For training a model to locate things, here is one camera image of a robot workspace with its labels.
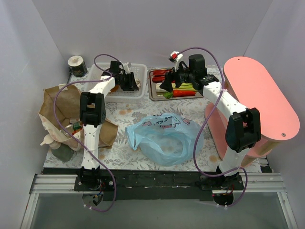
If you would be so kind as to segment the red toy lobster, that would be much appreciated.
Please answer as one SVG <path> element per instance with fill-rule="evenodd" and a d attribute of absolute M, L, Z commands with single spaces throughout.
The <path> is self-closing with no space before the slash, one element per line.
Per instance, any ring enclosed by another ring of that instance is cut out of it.
<path fill-rule="evenodd" d="M 171 69 L 156 69 L 149 72 L 149 79 L 153 83 L 162 83 L 165 80 L 165 74 L 170 72 Z"/>

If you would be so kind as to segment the green toy vegetable stalks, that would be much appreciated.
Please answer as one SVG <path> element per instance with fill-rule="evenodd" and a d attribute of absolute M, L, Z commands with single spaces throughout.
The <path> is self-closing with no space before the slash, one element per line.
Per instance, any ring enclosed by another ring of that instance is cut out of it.
<path fill-rule="evenodd" d="M 156 89 L 155 89 L 156 92 L 158 92 L 158 93 L 167 92 L 165 89 L 160 88 L 160 86 L 161 86 L 161 83 L 156 84 L 156 86 L 155 86 L 156 87 Z M 193 88 L 193 85 L 191 83 L 182 83 L 180 85 L 180 87 L 176 87 L 175 83 L 172 83 L 172 87 L 173 87 L 174 90 L 195 91 L 196 92 L 196 90 Z"/>

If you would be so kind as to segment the light blue plastic grocery bag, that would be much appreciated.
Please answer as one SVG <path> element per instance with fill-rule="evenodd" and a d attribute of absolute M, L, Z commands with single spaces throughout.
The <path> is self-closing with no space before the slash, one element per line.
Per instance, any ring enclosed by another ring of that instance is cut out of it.
<path fill-rule="evenodd" d="M 179 165 L 193 157 L 201 126 L 175 113 L 143 118 L 125 128 L 129 146 L 161 166 Z"/>

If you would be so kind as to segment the brown paper bag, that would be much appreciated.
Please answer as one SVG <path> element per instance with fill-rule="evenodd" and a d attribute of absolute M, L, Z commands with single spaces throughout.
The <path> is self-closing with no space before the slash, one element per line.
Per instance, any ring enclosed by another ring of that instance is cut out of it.
<path fill-rule="evenodd" d="M 66 127 L 70 119 L 80 117 L 80 90 L 74 86 L 68 86 L 59 94 L 54 101 L 59 87 L 55 86 L 44 90 L 43 104 L 39 111 L 39 117 L 45 130 L 52 138 L 60 143 L 66 144 L 72 149 L 83 148 L 73 138 L 66 137 L 61 133 L 62 126 Z"/>

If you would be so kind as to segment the toy fried bread piece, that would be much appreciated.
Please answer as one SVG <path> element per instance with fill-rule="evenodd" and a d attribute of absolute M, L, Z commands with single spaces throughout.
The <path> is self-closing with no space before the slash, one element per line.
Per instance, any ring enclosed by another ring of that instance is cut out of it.
<path fill-rule="evenodd" d="M 120 88 L 119 85 L 115 85 L 115 86 L 110 90 L 110 92 L 111 92 L 111 93 L 114 93 L 114 92 L 116 92 L 119 88 Z"/>

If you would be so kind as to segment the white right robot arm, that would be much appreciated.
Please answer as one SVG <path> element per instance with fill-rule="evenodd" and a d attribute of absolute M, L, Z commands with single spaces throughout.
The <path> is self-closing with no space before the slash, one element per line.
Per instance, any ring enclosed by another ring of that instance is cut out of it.
<path fill-rule="evenodd" d="M 218 110 L 227 121 L 224 158 L 216 172 L 206 176 L 212 186 L 228 189 L 238 180 L 241 163 L 247 152 L 261 140 L 260 113 L 256 108 L 247 108 L 230 95 L 224 88 L 224 80 L 208 74 L 201 54 L 189 56 L 188 65 L 179 52 L 172 52 L 169 60 L 174 63 L 174 67 L 165 73 L 160 88 L 170 94 L 173 92 L 173 83 L 177 88 L 183 83 L 190 83 L 197 92 L 214 104 L 209 117 L 214 110 Z"/>

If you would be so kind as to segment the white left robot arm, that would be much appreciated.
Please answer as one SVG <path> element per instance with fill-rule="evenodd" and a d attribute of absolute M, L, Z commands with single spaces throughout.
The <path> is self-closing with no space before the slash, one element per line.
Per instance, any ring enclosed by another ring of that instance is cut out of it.
<path fill-rule="evenodd" d="M 100 163 L 98 157 L 99 137 L 102 124 L 106 119 L 105 97 L 116 86 L 123 91 L 139 90 L 132 64 L 111 61 L 110 67 L 102 72 L 100 80 L 80 97 L 80 120 L 84 131 L 84 152 L 80 170 L 80 183 L 89 190 L 96 191 L 102 186 L 99 176 Z"/>

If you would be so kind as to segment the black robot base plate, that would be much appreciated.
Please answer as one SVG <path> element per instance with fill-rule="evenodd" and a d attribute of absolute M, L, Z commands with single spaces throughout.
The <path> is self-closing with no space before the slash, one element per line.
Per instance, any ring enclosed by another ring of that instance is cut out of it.
<path fill-rule="evenodd" d="M 74 190 L 103 195 L 105 201 L 198 199 L 212 201 L 212 192 L 229 194 L 242 191 L 241 175 L 234 178 L 213 177 L 214 172 L 204 176 L 199 172 L 106 170 L 96 172 L 81 169 L 75 179 Z"/>

